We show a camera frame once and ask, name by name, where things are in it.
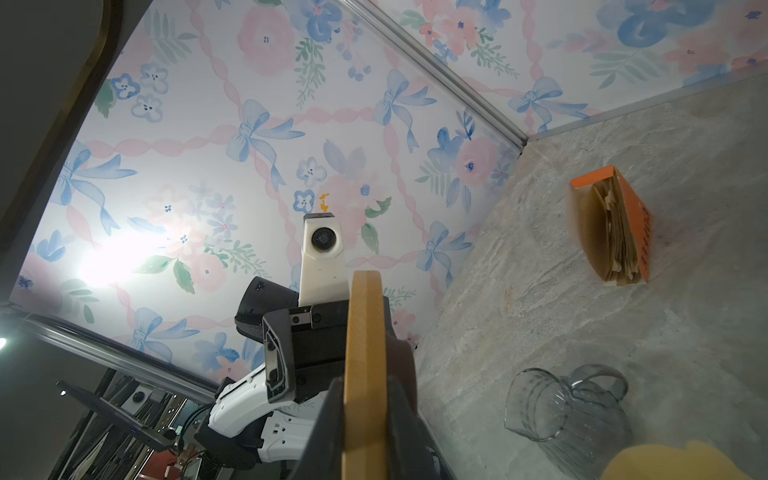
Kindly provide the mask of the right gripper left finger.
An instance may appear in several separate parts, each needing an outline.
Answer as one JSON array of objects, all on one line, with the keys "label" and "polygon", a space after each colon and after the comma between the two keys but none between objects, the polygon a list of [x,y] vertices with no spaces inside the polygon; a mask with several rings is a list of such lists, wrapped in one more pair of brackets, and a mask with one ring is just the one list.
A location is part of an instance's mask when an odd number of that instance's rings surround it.
[{"label": "right gripper left finger", "polygon": [[344,381],[334,379],[302,457],[289,480],[340,480],[344,444]]}]

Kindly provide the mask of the grey glass carafe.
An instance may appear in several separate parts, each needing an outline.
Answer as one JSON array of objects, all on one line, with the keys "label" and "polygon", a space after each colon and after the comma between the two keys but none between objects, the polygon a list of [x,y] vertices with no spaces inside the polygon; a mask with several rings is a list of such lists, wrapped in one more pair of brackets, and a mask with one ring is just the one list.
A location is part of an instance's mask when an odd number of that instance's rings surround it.
[{"label": "grey glass carafe", "polygon": [[528,368],[511,382],[504,426],[537,444],[569,478],[598,479],[634,443],[622,407],[628,390],[626,377],[605,365],[582,365],[566,376]]}]

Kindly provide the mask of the brown paper coffee filter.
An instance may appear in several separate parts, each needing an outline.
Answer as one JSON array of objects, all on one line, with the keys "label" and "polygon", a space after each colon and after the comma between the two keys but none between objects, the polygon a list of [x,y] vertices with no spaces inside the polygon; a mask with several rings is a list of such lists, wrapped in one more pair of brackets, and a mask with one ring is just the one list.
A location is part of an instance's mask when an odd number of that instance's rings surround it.
[{"label": "brown paper coffee filter", "polygon": [[600,479],[749,480],[750,476],[720,450],[691,441],[683,448],[647,444],[624,449],[609,462]]}]

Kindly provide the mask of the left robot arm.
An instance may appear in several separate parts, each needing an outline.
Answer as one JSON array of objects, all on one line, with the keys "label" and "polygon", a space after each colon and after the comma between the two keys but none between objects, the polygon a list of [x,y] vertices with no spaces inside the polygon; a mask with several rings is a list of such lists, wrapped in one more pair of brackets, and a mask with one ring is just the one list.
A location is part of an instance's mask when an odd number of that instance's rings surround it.
[{"label": "left robot arm", "polygon": [[293,479],[435,479],[416,414],[414,359],[387,331],[374,271],[353,276],[349,299],[299,304],[255,279],[236,317],[265,362],[222,384],[198,440],[227,466],[291,461]]}]

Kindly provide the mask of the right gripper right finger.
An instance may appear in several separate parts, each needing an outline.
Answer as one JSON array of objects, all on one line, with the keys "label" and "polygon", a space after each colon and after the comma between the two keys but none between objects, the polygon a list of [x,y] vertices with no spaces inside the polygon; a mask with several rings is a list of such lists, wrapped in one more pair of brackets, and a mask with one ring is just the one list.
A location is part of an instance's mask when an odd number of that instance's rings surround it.
[{"label": "right gripper right finger", "polygon": [[387,403],[389,479],[442,479],[446,470],[434,442],[394,376],[387,378]]}]

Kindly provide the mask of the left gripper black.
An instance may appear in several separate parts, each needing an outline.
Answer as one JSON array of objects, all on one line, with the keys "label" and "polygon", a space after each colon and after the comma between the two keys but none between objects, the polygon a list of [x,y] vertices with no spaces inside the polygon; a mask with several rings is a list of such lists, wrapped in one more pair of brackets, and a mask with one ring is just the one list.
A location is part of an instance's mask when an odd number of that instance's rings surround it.
[{"label": "left gripper black", "polygon": [[262,318],[265,385],[272,404],[301,404],[344,374],[349,302],[294,307]]}]

